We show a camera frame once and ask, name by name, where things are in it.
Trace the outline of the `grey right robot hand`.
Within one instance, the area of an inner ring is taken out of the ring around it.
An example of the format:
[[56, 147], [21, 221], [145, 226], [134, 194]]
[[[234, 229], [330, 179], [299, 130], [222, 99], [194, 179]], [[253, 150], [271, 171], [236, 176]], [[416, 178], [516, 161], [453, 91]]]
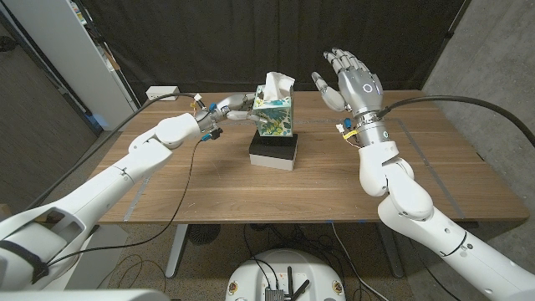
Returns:
[[338, 77], [338, 90], [330, 87], [317, 72], [311, 77], [324, 103], [337, 112], [347, 110], [353, 116], [380, 110], [383, 89], [379, 78], [352, 53], [340, 48], [324, 52], [324, 58], [331, 64]]

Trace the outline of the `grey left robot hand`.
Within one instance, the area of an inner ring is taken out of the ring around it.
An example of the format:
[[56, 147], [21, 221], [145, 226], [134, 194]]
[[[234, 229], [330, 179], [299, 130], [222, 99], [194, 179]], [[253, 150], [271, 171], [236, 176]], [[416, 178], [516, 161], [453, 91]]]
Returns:
[[201, 108], [195, 117], [201, 132], [216, 129], [217, 123], [226, 119], [252, 120], [263, 124], [268, 122], [267, 119], [252, 112], [255, 94], [233, 94], [218, 103], [210, 104], [209, 107], [202, 103], [199, 94], [194, 96], [194, 100]]

